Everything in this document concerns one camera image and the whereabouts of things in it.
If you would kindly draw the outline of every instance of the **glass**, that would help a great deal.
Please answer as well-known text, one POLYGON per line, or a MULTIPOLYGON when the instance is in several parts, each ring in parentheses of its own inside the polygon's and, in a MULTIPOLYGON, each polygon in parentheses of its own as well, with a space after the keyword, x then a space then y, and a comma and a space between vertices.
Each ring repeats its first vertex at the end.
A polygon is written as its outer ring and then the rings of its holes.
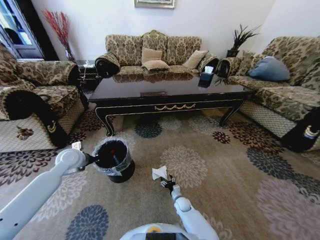
POLYGON ((192 76, 185 80, 177 79, 155 79, 153 81, 140 79, 137 81, 125 80, 122 82, 113 78, 103 79, 90 100, 98 99, 122 99, 140 98, 141 96, 176 96, 176 95, 198 95, 198 94, 223 94, 251 92, 250 89, 239 84, 226 84, 219 81, 215 75, 211 82, 205 83, 198 76, 192 76))
POLYGON ((32 45, 7 0, 0 0, 0 25, 15 45, 32 45))

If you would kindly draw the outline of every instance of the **rug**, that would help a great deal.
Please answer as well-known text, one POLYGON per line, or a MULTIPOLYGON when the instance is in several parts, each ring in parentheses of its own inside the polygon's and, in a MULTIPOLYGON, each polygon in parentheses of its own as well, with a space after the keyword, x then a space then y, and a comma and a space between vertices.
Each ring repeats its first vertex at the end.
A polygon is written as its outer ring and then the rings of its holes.
MULTIPOLYGON (((222 115, 206 110, 113 118, 115 137, 126 141, 135 162, 132 178, 113 183, 92 165, 64 176, 15 239, 118 240, 149 223, 181 226, 169 191, 152 180, 152 168, 163 165, 220 240, 320 239, 319 153, 291 152, 239 113, 220 127, 222 115)), ((91 105, 69 144, 82 141, 92 153, 105 137, 91 105)), ((52 168, 60 151, 1 153, 0 207, 52 168)))

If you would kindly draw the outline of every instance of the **trash can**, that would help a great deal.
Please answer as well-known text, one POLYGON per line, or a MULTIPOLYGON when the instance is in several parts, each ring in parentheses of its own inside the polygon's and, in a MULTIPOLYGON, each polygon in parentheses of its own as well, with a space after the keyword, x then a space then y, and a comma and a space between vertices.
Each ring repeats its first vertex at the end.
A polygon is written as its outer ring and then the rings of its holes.
POLYGON ((129 148, 120 139, 105 139, 94 149, 92 156, 96 159, 93 167, 114 183, 129 180, 135 172, 129 148))

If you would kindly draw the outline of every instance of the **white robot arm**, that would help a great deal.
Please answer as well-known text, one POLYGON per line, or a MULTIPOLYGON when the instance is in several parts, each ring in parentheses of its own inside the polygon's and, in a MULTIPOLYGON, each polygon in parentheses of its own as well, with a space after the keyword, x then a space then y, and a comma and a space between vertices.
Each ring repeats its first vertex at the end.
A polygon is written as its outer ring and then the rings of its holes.
MULTIPOLYGON (((92 163, 91 156, 81 152, 80 148, 60 152, 55 159, 55 167, 37 176, 0 211, 0 240, 11 240, 18 234, 57 190, 63 175, 83 171, 85 166, 92 163)), ((175 239, 182 240, 219 240, 214 229, 200 212, 193 208, 188 199, 181 196, 180 187, 175 182, 172 182, 171 187, 174 207, 186 231, 170 224, 153 223, 127 232, 121 240, 146 239, 148 233, 154 232, 181 234, 182 238, 175 239)))

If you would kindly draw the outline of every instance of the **vase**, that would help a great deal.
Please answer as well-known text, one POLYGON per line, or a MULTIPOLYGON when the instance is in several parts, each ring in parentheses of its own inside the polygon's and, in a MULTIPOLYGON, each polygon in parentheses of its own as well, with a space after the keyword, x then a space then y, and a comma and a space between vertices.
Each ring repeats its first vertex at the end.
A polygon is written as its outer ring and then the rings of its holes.
POLYGON ((74 57, 74 55, 72 54, 72 51, 71 51, 71 49, 70 49, 69 44, 66 44, 66 45, 64 46, 64 50, 65 50, 66 59, 68 59, 68 61, 74 62, 74 61, 75 61, 75 57, 74 57))
POLYGON ((234 58, 239 53, 239 50, 228 50, 226 58, 234 58))

